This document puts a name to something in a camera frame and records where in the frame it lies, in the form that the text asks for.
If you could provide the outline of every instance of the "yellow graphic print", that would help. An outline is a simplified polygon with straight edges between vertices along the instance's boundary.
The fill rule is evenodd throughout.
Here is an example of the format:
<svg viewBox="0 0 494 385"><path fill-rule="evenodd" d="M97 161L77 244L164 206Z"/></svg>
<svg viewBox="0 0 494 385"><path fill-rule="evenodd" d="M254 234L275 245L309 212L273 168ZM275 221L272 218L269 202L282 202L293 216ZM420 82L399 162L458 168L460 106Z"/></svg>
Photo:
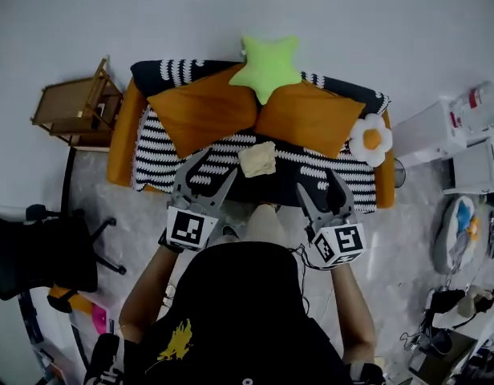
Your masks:
<svg viewBox="0 0 494 385"><path fill-rule="evenodd" d="M186 320L186 326L184 326L184 322L181 321L181 324L174 332L172 332L172 338L168 343L167 349L162 351L160 356L158 356L158 361L168 361L169 359L172 359L174 355L176 356L176 359L183 359L192 346L190 343L191 337L192 325L190 324L190 320Z"/></svg>

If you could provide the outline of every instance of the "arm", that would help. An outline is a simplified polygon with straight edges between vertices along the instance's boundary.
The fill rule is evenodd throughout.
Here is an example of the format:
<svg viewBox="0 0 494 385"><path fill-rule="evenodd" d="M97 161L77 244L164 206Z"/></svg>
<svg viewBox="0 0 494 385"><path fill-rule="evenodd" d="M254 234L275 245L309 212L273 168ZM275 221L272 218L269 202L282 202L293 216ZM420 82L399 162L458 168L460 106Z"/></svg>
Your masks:
<svg viewBox="0 0 494 385"><path fill-rule="evenodd" d="M344 264L331 270L334 295L338 305L338 319L343 341L343 362L374 362L374 322L366 306L350 265Z"/></svg>
<svg viewBox="0 0 494 385"><path fill-rule="evenodd" d="M177 255L160 245L136 282L120 311L119 325L124 339L139 343L158 318Z"/></svg>

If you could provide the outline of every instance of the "orange sofa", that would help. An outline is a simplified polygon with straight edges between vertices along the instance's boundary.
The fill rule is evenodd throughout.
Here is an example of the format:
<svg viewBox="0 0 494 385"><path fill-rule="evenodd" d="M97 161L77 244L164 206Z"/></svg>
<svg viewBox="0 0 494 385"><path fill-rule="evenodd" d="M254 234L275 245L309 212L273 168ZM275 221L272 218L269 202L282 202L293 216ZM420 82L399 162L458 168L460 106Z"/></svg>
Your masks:
<svg viewBox="0 0 494 385"><path fill-rule="evenodd" d="M148 101L136 88L132 79L124 95L119 116L115 123L108 155L107 180L113 184L123 185L124 187L131 186L132 161L139 121L142 111L147 105ZM390 116L387 110L383 113L383 118L386 126L390 128ZM151 186L146 186L145 190L161 193L161 191ZM377 208L387 209L395 203L393 150L387 152L383 164L375 168L375 195Z"/></svg>

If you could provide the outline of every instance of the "beige sponge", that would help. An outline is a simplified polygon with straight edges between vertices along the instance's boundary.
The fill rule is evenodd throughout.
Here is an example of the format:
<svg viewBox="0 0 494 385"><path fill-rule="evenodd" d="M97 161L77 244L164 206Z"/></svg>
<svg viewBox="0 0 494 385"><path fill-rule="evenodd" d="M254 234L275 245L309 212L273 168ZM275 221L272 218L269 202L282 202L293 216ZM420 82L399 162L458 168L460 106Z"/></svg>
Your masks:
<svg viewBox="0 0 494 385"><path fill-rule="evenodd" d="M253 145L238 152L241 170L247 178L276 172L276 144L272 141Z"/></svg>

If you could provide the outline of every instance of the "green star pillow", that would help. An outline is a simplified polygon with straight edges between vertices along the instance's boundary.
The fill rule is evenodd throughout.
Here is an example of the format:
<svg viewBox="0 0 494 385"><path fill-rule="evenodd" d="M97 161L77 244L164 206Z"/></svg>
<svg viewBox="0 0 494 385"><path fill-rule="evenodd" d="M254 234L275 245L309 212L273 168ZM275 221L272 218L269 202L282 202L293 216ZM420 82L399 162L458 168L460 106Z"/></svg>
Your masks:
<svg viewBox="0 0 494 385"><path fill-rule="evenodd" d="M247 63L229 80L232 86L252 88L260 103L266 104L277 88L302 81L301 73L292 64L298 46L296 36L267 43L245 36L243 42Z"/></svg>

